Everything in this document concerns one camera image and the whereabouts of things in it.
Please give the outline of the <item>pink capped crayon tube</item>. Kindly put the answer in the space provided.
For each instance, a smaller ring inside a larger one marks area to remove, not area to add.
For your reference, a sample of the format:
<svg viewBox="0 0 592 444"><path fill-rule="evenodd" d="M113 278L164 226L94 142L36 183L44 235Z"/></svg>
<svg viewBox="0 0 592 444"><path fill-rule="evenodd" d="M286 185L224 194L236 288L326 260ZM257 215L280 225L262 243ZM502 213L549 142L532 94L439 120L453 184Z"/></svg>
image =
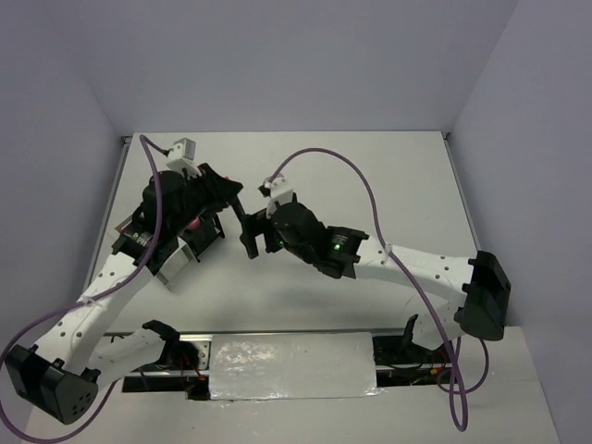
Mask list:
<svg viewBox="0 0 592 444"><path fill-rule="evenodd" d="M202 220L200 217L195 218L187 227L186 230L196 230L202 224Z"/></svg>

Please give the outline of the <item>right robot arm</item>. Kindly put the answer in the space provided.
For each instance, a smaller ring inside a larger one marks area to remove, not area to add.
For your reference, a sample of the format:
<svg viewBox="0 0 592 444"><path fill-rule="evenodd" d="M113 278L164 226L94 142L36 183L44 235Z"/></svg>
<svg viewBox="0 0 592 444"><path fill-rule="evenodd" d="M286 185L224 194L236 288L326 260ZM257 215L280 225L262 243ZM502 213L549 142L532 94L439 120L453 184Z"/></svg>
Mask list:
<svg viewBox="0 0 592 444"><path fill-rule="evenodd" d="M390 282L443 300L407 321L402 351L413 362L425 360L445 339L504 337L512 284L493 253L453 257L384 244L357 229L325 226L298 202L241 216L240 224L250 258L257 257L262 236L267 253L285 250L330 278Z"/></svg>

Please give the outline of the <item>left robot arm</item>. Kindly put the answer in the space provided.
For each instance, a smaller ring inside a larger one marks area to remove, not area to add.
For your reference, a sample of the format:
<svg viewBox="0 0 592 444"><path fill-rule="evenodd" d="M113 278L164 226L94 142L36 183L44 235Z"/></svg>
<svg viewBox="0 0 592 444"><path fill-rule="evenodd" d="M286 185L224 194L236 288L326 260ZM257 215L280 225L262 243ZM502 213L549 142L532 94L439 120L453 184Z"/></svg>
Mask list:
<svg viewBox="0 0 592 444"><path fill-rule="evenodd" d="M71 425L89 411L100 389L132 370L146 364L175 366L190 345L175 328L157 320L114 344L102 347L99 342L178 249L188 226L199 216L237 205L242 188L207 164L150 178L140 205L76 308L30 347L10 347L6 369L18 395Z"/></svg>

